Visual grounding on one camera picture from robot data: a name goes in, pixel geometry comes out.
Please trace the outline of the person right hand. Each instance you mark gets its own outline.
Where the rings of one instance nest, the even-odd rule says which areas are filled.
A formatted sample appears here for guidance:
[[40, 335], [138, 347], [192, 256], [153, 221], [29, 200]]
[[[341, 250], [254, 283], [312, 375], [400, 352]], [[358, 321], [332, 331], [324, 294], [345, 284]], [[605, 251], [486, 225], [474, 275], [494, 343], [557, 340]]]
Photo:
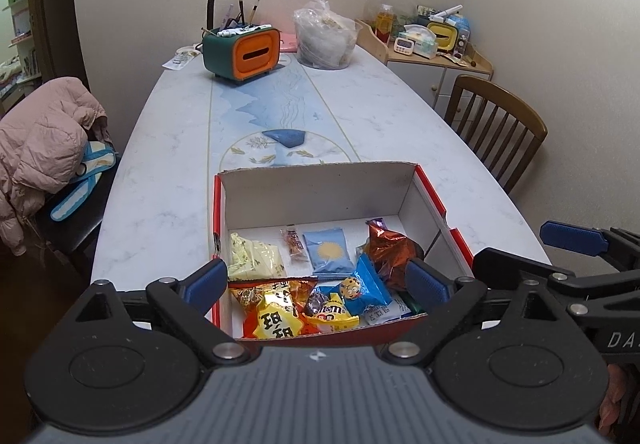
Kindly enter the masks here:
[[607, 436], [620, 418], [620, 403], [627, 390], [625, 372], [618, 365], [608, 365], [608, 390], [599, 408], [598, 431]]

